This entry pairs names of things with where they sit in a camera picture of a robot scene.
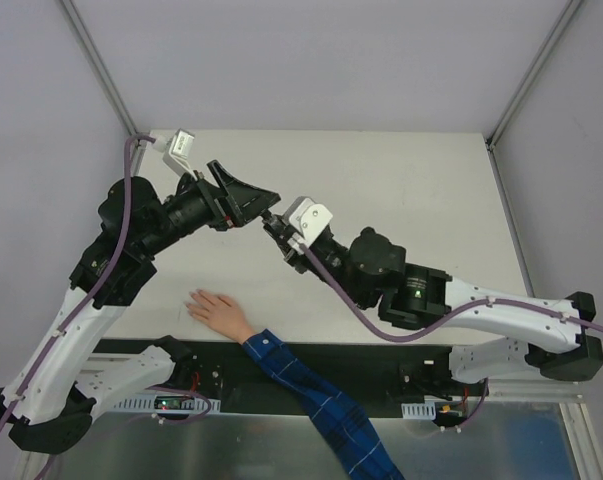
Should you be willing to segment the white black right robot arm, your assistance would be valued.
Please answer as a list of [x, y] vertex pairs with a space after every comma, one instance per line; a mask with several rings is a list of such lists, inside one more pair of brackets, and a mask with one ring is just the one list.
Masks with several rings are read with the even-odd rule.
[[406, 344], [446, 326], [494, 335], [483, 344], [452, 347], [448, 360], [431, 369], [442, 394], [521, 372], [583, 382], [603, 366], [602, 342], [587, 332], [596, 314], [589, 294], [550, 301], [484, 289], [408, 263], [404, 248], [371, 227], [350, 247], [339, 244], [326, 223], [312, 241], [281, 215], [264, 214], [263, 228], [290, 266], [327, 283], [379, 338]]

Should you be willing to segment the blue plaid sleeve forearm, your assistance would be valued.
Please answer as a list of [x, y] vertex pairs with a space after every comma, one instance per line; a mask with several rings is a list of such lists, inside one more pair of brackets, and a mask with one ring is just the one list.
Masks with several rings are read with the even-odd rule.
[[268, 377], [295, 396], [348, 477], [404, 477], [360, 404], [308, 368], [272, 332], [253, 335], [242, 348]]

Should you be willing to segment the person's bare hand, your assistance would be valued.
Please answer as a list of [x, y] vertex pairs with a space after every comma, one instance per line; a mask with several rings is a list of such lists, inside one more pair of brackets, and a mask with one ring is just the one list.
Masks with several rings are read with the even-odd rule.
[[193, 319], [238, 344], [256, 334], [242, 308], [226, 295], [198, 289], [190, 293], [186, 308]]

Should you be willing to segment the black nail polish brush cap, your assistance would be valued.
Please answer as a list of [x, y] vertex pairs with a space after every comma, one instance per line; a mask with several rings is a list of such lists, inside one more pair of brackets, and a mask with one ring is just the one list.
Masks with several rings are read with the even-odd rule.
[[280, 222], [277, 214], [273, 214], [270, 210], [266, 210], [261, 215], [262, 222], [266, 225], [276, 225]]

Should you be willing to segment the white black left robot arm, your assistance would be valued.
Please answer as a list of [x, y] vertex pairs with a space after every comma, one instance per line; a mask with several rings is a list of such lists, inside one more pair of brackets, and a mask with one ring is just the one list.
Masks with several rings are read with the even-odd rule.
[[242, 182], [213, 160], [211, 181], [181, 176], [160, 199], [151, 182], [129, 175], [99, 206], [101, 232], [69, 277], [62, 307], [19, 376], [0, 388], [0, 421], [23, 451], [59, 455], [76, 445], [106, 411], [154, 386], [184, 389], [192, 352], [167, 335], [132, 359], [103, 372], [81, 372], [109, 328], [156, 274], [155, 257], [209, 227], [243, 227], [279, 202], [278, 193]]

